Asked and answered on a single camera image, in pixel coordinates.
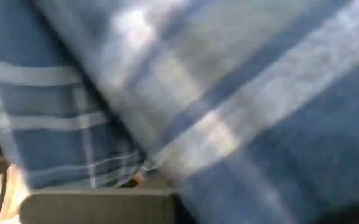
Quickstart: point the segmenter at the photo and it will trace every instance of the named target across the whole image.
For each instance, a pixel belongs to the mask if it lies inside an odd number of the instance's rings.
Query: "blue plaid fabric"
[[[27,1],[0,0],[0,144],[32,188],[127,182],[144,156]]]

